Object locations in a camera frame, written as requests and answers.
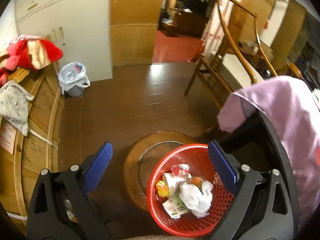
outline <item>blue gripper pad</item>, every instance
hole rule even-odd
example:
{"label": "blue gripper pad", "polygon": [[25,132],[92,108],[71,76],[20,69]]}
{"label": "blue gripper pad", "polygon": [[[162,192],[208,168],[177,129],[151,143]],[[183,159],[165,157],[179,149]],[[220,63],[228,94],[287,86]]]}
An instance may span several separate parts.
{"label": "blue gripper pad", "polygon": [[235,195],[238,192],[237,174],[226,160],[217,142],[209,143],[208,155],[226,190]]}
{"label": "blue gripper pad", "polygon": [[109,142],[105,143],[100,151],[96,153],[94,161],[84,175],[82,191],[85,194],[96,190],[103,173],[109,165],[112,153],[112,145]]}

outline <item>round wooden stool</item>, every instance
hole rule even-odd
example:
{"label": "round wooden stool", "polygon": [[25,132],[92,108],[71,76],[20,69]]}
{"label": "round wooden stool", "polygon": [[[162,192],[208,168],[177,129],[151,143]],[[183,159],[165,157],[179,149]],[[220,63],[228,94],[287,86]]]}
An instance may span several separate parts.
{"label": "round wooden stool", "polygon": [[156,163],[169,151],[196,141],[179,132],[157,132],[134,143],[124,164],[124,184],[132,201],[148,210],[146,189]]}

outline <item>wooden crate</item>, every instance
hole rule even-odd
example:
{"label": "wooden crate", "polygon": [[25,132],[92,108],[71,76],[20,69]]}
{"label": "wooden crate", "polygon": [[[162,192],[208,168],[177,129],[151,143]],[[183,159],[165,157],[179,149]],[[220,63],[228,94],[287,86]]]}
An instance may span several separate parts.
{"label": "wooden crate", "polygon": [[[20,82],[35,98],[29,103],[29,128],[51,144],[33,135],[17,131],[13,154],[0,147],[0,201],[7,212],[27,216],[32,192],[40,171],[58,171],[59,129],[64,97],[58,84],[56,65],[51,64]],[[20,230],[26,221],[12,219]]]}

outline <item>red floor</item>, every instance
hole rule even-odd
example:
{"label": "red floor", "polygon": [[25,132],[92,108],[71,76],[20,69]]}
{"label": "red floor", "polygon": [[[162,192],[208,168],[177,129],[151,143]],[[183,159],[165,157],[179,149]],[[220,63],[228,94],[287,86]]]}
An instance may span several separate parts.
{"label": "red floor", "polygon": [[161,31],[157,31],[152,63],[186,62],[200,44],[199,38],[183,35],[167,37]]}

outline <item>silver screw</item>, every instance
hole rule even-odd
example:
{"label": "silver screw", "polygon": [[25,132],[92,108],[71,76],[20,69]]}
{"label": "silver screw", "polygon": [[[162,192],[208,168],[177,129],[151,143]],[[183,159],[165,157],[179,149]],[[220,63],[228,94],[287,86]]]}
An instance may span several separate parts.
{"label": "silver screw", "polygon": [[70,167],[70,170],[72,170],[72,171],[77,171],[77,170],[79,170],[79,165],[77,165],[77,164],[72,165],[72,166]]}
{"label": "silver screw", "polygon": [[48,173],[48,170],[47,169],[43,169],[42,171],[41,171],[41,175],[46,175]]}
{"label": "silver screw", "polygon": [[272,170],[272,173],[276,176],[279,176],[280,175],[280,171],[278,171],[277,169],[273,169]]}
{"label": "silver screw", "polygon": [[249,171],[249,170],[250,170],[250,167],[249,167],[247,164],[243,164],[243,165],[241,166],[241,169],[242,169],[243,171]]}

